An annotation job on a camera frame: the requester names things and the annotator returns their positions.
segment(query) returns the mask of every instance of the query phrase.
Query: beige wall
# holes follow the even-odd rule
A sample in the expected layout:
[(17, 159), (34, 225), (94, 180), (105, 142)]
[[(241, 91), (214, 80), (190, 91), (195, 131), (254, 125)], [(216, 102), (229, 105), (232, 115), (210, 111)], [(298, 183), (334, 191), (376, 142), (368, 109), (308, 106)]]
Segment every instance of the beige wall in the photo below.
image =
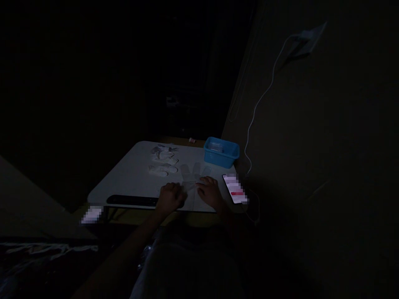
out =
[(394, 9), (381, 1), (271, 1), (262, 18), (262, 7), (243, 59), (253, 63), (241, 66), (247, 83), (236, 86), (238, 117), (226, 121), (222, 136), (240, 144), (240, 173), (249, 168), (251, 113), (285, 38), (328, 24), (309, 57), (282, 68), (287, 43), (256, 110), (247, 153), (261, 231), (325, 296), (388, 291), (381, 280), (397, 261), (390, 240), (398, 224), (390, 192), (397, 167)]
[(0, 236), (95, 239), (54, 199), (0, 157)]

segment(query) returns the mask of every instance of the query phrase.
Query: person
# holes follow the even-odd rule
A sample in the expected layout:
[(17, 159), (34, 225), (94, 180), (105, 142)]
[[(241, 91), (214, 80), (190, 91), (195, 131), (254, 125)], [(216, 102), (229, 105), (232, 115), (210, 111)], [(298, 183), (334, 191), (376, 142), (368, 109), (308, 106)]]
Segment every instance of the person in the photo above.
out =
[[(218, 182), (209, 176), (196, 183), (200, 198), (211, 206), (223, 223), (233, 246), (213, 234), (210, 242), (192, 244), (175, 234), (180, 223), (170, 223), (154, 242), (130, 298), (245, 298), (251, 282), (256, 284), (257, 253), (251, 234), (238, 221), (222, 198)], [(161, 188), (154, 212), (118, 247), (76, 291), (76, 298), (105, 298), (134, 262), (161, 223), (185, 200), (179, 184)]]

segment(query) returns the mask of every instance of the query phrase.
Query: wall socket plate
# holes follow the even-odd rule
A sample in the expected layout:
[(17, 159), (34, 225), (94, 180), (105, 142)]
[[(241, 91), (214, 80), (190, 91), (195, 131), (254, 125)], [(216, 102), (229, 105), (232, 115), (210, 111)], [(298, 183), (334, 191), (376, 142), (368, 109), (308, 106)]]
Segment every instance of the wall socket plate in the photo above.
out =
[(300, 37), (297, 37), (292, 44), (288, 57), (293, 58), (298, 56), (305, 56), (312, 53), (326, 25), (327, 22), (325, 22), (323, 25), (320, 25), (319, 27), (309, 30), (310, 32), (312, 32), (311, 39), (302, 39)]

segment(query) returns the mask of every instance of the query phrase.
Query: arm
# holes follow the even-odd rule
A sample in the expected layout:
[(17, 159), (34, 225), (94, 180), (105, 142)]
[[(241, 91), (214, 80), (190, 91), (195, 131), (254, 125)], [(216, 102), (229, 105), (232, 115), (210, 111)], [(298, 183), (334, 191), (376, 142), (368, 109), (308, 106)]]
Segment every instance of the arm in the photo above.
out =
[(234, 213), (229, 209), (220, 194), (217, 180), (206, 176), (200, 178), (204, 184), (196, 183), (198, 195), (201, 199), (215, 209), (222, 221), (227, 233), (230, 236), (235, 248), (241, 256), (243, 266), (249, 277), (254, 277), (255, 268), (259, 264), (259, 246), (256, 244), (253, 235), (245, 228), (243, 223), (236, 219)]
[(105, 298), (137, 261), (161, 223), (185, 199), (178, 184), (161, 188), (155, 211), (119, 246), (72, 296), (73, 299)]

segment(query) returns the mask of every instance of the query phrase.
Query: power outlet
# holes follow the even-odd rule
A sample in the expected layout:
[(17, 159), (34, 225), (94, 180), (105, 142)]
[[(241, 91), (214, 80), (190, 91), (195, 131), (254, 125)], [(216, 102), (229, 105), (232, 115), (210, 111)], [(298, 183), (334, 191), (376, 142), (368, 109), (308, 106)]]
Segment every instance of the power outlet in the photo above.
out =
[(327, 22), (312, 30), (302, 31), (302, 34), (293, 42), (288, 57), (294, 58), (312, 53), (326, 25)]

